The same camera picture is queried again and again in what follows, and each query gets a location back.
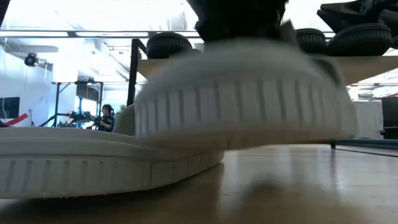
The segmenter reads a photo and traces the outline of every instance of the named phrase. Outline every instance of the person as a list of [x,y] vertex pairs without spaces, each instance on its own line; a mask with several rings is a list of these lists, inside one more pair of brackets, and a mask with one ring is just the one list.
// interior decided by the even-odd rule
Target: person
[[102,107],[102,118],[98,125],[98,130],[112,132],[115,122],[114,110],[111,105],[104,105]]

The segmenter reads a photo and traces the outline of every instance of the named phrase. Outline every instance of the red object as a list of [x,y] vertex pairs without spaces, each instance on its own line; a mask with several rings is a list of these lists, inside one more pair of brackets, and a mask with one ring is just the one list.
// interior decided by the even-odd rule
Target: red object
[[19,117],[8,121],[7,123],[5,123],[5,125],[12,126],[14,124],[20,123],[21,121],[25,120],[26,118],[27,118],[27,114],[24,113],[24,114],[20,115]]

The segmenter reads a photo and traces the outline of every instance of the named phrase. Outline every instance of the black screen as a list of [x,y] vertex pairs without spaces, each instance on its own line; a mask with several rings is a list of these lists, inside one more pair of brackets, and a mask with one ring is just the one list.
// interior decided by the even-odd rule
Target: black screen
[[13,119],[19,116],[19,97],[0,98],[0,118]]

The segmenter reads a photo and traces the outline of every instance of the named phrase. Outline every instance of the white sneaker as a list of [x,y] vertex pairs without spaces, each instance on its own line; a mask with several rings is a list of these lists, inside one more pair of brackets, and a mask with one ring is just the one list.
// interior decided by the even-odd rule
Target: white sneaker
[[334,65],[286,44],[223,44],[157,71],[135,102],[137,139],[151,146],[238,149],[357,132]]

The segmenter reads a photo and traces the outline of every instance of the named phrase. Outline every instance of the fluorescent light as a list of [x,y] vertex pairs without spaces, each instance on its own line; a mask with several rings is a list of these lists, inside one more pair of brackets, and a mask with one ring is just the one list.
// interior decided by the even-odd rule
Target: fluorescent light
[[85,37],[148,37],[147,32],[76,32]]
[[[160,34],[163,32],[173,32],[173,31],[165,30],[165,31],[159,31],[156,33]],[[195,31],[181,31],[181,32],[174,32],[174,33],[183,35],[184,37],[200,37],[198,32],[195,32]]]
[[68,37],[67,32],[56,31],[56,32],[40,32],[40,31],[11,31],[11,30],[2,30],[0,31],[0,37],[35,37],[35,36],[47,36],[47,37]]

